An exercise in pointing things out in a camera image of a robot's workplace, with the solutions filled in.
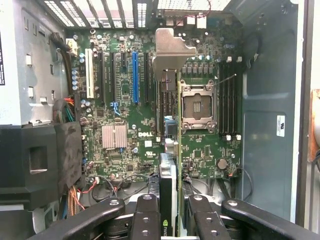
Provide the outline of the coin cell battery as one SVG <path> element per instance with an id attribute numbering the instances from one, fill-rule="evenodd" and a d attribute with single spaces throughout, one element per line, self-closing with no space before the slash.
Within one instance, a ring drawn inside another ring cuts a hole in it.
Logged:
<path id="1" fill-rule="evenodd" d="M 224 171 L 229 166 L 229 162 L 225 158 L 218 158 L 216 160 L 216 166 L 219 170 Z"/>

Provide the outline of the RAM slot with white clips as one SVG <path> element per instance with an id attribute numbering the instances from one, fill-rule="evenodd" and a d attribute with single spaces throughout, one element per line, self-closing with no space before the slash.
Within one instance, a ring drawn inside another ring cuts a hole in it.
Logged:
<path id="1" fill-rule="evenodd" d="M 226 135 L 230 135 L 230 79 L 225 82 L 226 87 Z"/>
<path id="2" fill-rule="evenodd" d="M 237 113 L 237 137 L 242 139 L 242 91 L 243 91 L 243 61 L 236 62 L 236 86 L 237 86 L 237 101 L 236 101 L 236 113 Z"/>

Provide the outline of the blue expansion slot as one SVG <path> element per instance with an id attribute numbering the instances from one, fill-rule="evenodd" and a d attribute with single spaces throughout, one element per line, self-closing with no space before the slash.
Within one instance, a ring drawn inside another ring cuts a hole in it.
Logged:
<path id="1" fill-rule="evenodd" d="M 133 90 L 133 103 L 139 103 L 139 58 L 138 53 L 132 52 L 132 90 Z"/>

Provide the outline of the silver chipset heat sink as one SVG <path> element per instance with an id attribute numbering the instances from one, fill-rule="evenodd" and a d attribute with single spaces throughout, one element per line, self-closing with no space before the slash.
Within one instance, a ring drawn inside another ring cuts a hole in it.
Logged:
<path id="1" fill-rule="evenodd" d="M 101 127 L 101 132 L 103 149 L 126 148 L 128 146 L 126 125 L 104 125 Z"/>

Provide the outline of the green motherboard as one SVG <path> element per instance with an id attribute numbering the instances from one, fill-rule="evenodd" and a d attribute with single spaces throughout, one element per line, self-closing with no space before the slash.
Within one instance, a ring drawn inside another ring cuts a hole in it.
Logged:
<path id="1" fill-rule="evenodd" d="M 73 96 L 67 101 L 67 118 L 81 126 L 82 152 L 86 174 L 101 175 L 116 182 L 140 182 L 146 175 L 159 172 L 159 157 L 164 148 L 157 133 L 157 84 L 152 66 L 156 53 L 156 30 L 78 30 L 69 34 Z M 224 79 L 236 72 L 242 61 L 243 29 L 218 25 L 209 29 L 183 29 L 174 32 L 188 47 L 195 48 L 179 71 L 180 81 L 204 84 L 220 81 L 219 65 L 224 65 Z M 94 98 L 87 98 L 85 49 L 92 49 Z M 104 55 L 105 104 L 101 103 L 98 52 Z M 139 103 L 133 101 L 132 52 L 138 53 Z M 115 53 L 116 102 L 111 85 L 111 53 Z M 121 67 L 121 53 L 126 53 L 126 69 Z M 144 102 L 144 53 L 149 55 L 149 104 Z M 226 135 L 226 82 L 224 82 L 224 133 L 220 135 L 220 97 L 216 85 L 217 126 L 207 130 L 182 130 L 181 170 L 183 177 L 193 179 L 231 179 L 241 173 L 241 139 L 237 135 L 237 77 L 235 83 L 234 135 L 231 134 L 232 84 L 230 83 L 230 135 Z M 127 147 L 105 149 L 102 126 L 126 125 Z M 217 168 L 217 159 L 228 161 L 225 170 Z"/>

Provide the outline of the long black expansion slot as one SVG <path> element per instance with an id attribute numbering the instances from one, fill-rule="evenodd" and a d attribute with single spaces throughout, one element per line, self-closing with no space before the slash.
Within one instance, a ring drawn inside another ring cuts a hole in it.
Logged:
<path id="1" fill-rule="evenodd" d="M 98 79 L 100 83 L 100 101 L 101 104 L 105 104 L 105 62 L 104 53 L 102 51 L 98 52 Z"/>
<path id="2" fill-rule="evenodd" d="M 144 68 L 144 103 L 149 104 L 149 78 L 150 78 L 150 67 L 149 67 L 149 53 L 143 54 L 143 68 Z"/>
<path id="3" fill-rule="evenodd" d="M 112 101 L 117 101 L 117 91 L 116 91 L 116 55 L 114 52 L 110 54 L 110 81 L 112 88 Z"/>

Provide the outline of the thin metal locking lever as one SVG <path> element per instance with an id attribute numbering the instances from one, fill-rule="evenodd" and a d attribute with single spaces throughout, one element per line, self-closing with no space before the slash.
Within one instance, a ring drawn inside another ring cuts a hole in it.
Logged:
<path id="1" fill-rule="evenodd" d="M 233 75 L 231 75 L 231 76 L 229 76 L 229 77 L 227 77 L 227 78 L 225 78 L 225 79 L 223 79 L 223 80 L 221 80 L 221 81 L 219 81 L 219 82 L 216 82 L 214 85 L 215 85 L 215 86 L 218 86 L 218 85 L 220 85 L 220 84 L 222 84 L 222 83 L 224 83 L 224 82 L 226 82 L 226 81 L 229 81 L 229 80 L 235 78 L 236 76 L 237 76 L 237 74 L 234 73 Z"/>

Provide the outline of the metal CPU socket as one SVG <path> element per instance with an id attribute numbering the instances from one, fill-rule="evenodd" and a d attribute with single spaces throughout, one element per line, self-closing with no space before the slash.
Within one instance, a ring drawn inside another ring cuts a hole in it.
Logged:
<path id="1" fill-rule="evenodd" d="M 207 130 L 213 133 L 218 124 L 217 88 L 212 79 L 202 84 L 180 81 L 181 129 Z"/>

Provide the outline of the RAM slot with black clips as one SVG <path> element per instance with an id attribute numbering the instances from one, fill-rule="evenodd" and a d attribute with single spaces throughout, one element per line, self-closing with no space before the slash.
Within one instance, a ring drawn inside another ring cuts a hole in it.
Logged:
<path id="1" fill-rule="evenodd" d="M 219 81 L 222 82 L 225 79 L 224 64 L 219 64 Z M 219 134 L 224 134 L 224 82 L 219 84 Z"/>
<path id="2" fill-rule="evenodd" d="M 235 63 L 232 63 L 232 79 L 230 80 L 230 83 L 232 84 L 231 90 L 232 90 L 232 99 L 231 99 L 231 123 L 232 123 L 232 127 L 231 127 L 231 134 L 234 135 L 235 132 L 235 78 L 236 78 L 236 71 L 235 71 Z"/>

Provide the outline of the white expansion slot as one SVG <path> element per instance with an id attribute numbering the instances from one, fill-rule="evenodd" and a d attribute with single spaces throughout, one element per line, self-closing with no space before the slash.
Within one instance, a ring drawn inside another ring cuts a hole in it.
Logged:
<path id="1" fill-rule="evenodd" d="M 86 76 L 86 97 L 94 99 L 94 68 L 93 68 L 93 51 L 91 48 L 86 48 L 85 53 L 85 76 Z"/>

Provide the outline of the black open PC case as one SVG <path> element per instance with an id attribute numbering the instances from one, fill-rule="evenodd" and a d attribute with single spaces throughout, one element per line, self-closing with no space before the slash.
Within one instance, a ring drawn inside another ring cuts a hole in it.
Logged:
<path id="1" fill-rule="evenodd" d="M 303 226 L 301 109 L 305 11 L 308 0 L 0 0 L 0 126 L 40 127 L 68 119 L 74 56 L 67 41 L 81 30 L 207 30 L 242 27 L 240 175 L 183 177 L 178 235 L 188 235 L 188 198 L 217 205 L 237 199 Z M 138 197 L 154 195 L 160 213 L 160 172 L 119 182 L 82 174 L 58 200 L 34 210 L 0 204 L 0 240 L 27 240 L 109 198 L 124 200 L 123 216 L 94 228 L 88 240 L 130 240 Z"/>

